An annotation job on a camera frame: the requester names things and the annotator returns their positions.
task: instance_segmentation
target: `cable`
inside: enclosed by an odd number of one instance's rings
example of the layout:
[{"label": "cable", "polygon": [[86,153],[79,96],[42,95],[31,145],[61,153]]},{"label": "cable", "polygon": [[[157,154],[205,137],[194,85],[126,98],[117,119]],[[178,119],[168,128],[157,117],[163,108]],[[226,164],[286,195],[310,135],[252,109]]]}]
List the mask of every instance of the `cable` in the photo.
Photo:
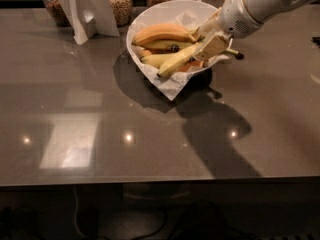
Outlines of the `cable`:
[{"label": "cable", "polygon": [[79,197],[78,197],[78,193],[77,193],[77,185],[74,185],[73,195],[74,195],[74,199],[75,199],[75,203],[76,203],[75,204],[74,215],[73,215],[73,224],[74,224],[74,227],[75,227],[78,235],[80,237],[82,237],[82,238],[90,238],[90,239],[95,238],[96,240],[98,240],[98,239],[110,240],[110,238],[105,237],[105,236],[92,237],[92,236],[87,236],[87,235],[83,234],[83,232],[79,228],[78,219],[77,219],[78,218],[78,210],[79,210]]},{"label": "cable", "polygon": [[138,236],[138,237],[135,237],[135,238],[133,238],[131,240],[141,240],[141,239],[145,239],[147,237],[152,237],[152,236],[155,236],[156,234],[158,234],[159,232],[161,232],[164,229],[164,227],[166,226],[166,224],[168,222],[168,213],[164,209],[158,208],[158,210],[163,213],[163,222],[162,222],[161,226],[156,231],[154,231],[153,233],[150,233],[150,234],[147,234],[147,235],[143,235],[143,236]]},{"label": "cable", "polygon": [[82,238],[89,238],[89,236],[85,235],[82,233],[78,226],[78,209],[79,209],[79,198],[78,198],[78,193],[77,193],[77,185],[74,185],[73,187],[73,196],[76,202],[75,210],[74,210],[74,215],[73,215],[73,225],[78,233],[78,235]]}]

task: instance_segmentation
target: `peeled banana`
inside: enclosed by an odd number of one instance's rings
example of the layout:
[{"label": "peeled banana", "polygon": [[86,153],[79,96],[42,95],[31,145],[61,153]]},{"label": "peeled banana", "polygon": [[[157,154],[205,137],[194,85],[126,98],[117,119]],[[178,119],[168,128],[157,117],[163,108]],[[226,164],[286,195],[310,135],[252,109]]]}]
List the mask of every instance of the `peeled banana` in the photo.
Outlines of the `peeled banana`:
[{"label": "peeled banana", "polygon": [[178,52],[181,49],[187,48],[191,45],[193,45],[193,43],[191,42],[181,42],[175,40],[155,40],[141,46],[143,48],[151,50],[168,50],[172,52]]},{"label": "peeled banana", "polygon": [[195,43],[177,53],[171,55],[167,60],[165,60],[159,70],[159,77],[170,77],[173,73],[179,70],[184,64],[186,64],[192,58],[193,53],[199,47],[200,43]]},{"label": "peeled banana", "polygon": [[162,63],[168,60],[172,55],[174,56],[175,53],[152,54],[144,56],[140,60],[143,64],[148,64],[159,69]]},{"label": "peeled banana", "polygon": [[132,39],[132,45],[143,46],[155,40],[176,40],[191,43],[197,41],[192,33],[182,25],[159,23],[138,31]]}]

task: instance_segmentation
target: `white bowl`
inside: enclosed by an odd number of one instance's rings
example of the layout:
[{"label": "white bowl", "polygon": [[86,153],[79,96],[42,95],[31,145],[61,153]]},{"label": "white bowl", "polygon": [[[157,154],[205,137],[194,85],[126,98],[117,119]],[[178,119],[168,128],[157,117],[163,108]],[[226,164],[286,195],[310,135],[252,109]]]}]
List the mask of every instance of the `white bowl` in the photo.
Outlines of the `white bowl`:
[{"label": "white bowl", "polygon": [[152,6],[142,12],[130,25],[127,33],[127,49],[132,59],[142,73],[169,99],[173,99],[187,84],[191,77],[211,68],[219,60],[228,59],[226,55],[218,55],[209,60],[208,67],[201,68],[195,72],[177,72],[169,79],[159,79],[158,69],[141,63],[139,59],[140,47],[131,45],[133,36],[142,28],[157,24],[174,22],[182,24],[189,29],[195,29],[205,22],[217,8],[195,0],[172,0]]}]

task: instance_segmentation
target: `gray countertop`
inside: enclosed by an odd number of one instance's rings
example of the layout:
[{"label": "gray countertop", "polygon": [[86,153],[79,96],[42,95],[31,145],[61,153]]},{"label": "gray countertop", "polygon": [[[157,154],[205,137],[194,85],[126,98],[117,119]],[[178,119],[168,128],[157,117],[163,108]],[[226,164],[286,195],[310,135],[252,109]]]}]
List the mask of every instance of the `gray countertop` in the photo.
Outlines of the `gray countertop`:
[{"label": "gray countertop", "polygon": [[126,28],[78,46],[45,9],[0,10],[0,185],[318,176],[319,15],[277,15],[169,102]]}]

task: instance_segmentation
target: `paper plate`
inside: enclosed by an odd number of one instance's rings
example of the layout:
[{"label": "paper plate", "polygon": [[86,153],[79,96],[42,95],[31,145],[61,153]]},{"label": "paper plate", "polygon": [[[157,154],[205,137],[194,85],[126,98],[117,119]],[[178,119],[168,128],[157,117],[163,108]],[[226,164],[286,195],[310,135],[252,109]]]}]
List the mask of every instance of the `paper plate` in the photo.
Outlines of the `paper plate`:
[{"label": "paper plate", "polygon": [[208,67],[194,72],[177,72],[168,79],[157,76],[158,69],[141,63],[139,59],[140,47],[131,45],[133,36],[142,28],[157,23],[178,23],[188,29],[196,29],[205,22],[217,8],[195,0],[172,0],[150,7],[141,13],[130,25],[127,33],[126,44],[133,61],[149,81],[157,87],[167,98],[173,100],[188,81],[195,75],[211,68],[220,60],[229,59],[221,54],[209,60]]}]

